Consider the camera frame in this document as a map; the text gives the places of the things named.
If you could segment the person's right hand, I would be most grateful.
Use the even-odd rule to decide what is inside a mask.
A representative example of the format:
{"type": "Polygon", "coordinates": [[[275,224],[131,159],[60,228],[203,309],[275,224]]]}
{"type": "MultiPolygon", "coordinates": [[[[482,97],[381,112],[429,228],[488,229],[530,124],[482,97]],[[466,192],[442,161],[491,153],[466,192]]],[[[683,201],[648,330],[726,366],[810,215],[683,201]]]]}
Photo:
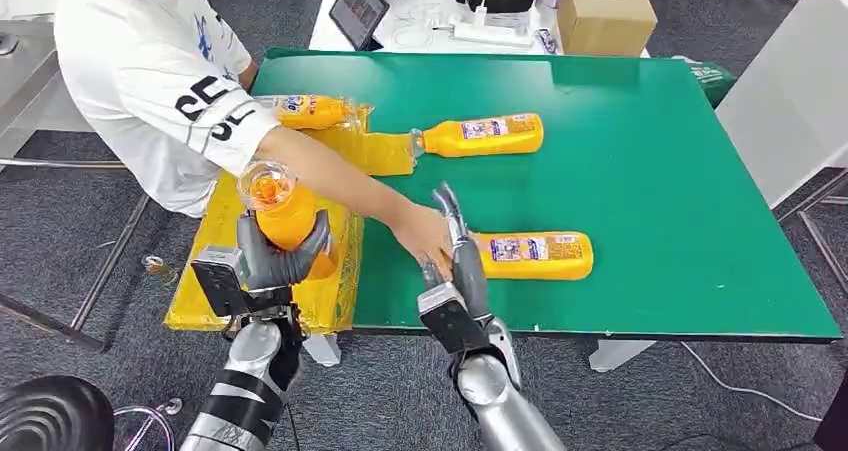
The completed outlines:
{"type": "Polygon", "coordinates": [[[410,202],[401,206],[388,227],[422,268],[432,267],[445,281],[452,278],[452,244],[438,211],[410,202]]]}

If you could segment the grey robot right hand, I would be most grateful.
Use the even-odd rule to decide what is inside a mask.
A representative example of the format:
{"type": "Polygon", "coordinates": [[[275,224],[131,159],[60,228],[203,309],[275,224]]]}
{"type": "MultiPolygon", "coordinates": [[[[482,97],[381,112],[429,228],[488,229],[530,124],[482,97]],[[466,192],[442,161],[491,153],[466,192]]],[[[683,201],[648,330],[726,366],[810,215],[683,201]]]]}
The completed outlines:
{"type": "Polygon", "coordinates": [[[482,258],[476,242],[462,215],[459,200],[447,182],[442,182],[432,192],[434,201],[440,206],[448,224],[452,245],[452,288],[443,278],[431,258],[420,263],[427,285],[427,291],[419,296],[419,314],[427,326],[432,322],[446,322],[449,304],[458,304],[459,297],[465,305],[470,318],[481,327],[492,319],[488,300],[488,284],[482,258]]]}

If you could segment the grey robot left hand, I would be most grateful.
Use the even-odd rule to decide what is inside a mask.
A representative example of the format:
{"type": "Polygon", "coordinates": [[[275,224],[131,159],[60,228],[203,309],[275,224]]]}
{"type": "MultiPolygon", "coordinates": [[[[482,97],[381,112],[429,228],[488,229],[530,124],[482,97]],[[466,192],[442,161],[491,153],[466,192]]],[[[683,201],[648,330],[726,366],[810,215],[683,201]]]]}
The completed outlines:
{"type": "Polygon", "coordinates": [[[251,214],[238,218],[236,235],[249,271],[249,290],[290,287],[306,279],[316,257],[327,244],[329,214],[324,209],[316,212],[312,230],[293,251],[276,248],[251,214]]]}

